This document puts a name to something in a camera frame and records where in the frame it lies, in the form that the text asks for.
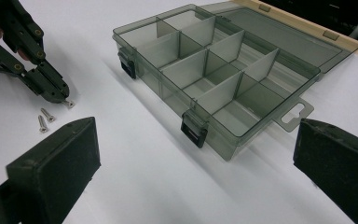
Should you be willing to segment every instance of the white surface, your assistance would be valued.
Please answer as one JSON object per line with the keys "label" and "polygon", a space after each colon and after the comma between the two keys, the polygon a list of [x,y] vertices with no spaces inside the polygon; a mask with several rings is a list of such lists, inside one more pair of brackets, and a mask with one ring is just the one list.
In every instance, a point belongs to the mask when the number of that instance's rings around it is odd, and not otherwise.
{"label": "white surface", "polygon": [[[118,26],[187,3],[217,1],[21,1],[45,31],[48,61],[76,106],[68,110],[0,74],[0,184],[5,166],[63,124],[97,120],[102,167],[64,223],[351,223],[293,165],[297,129],[271,124],[233,161],[198,149],[180,118],[120,68]],[[303,96],[319,119],[358,136],[358,56]],[[41,107],[57,120],[38,131]]]}

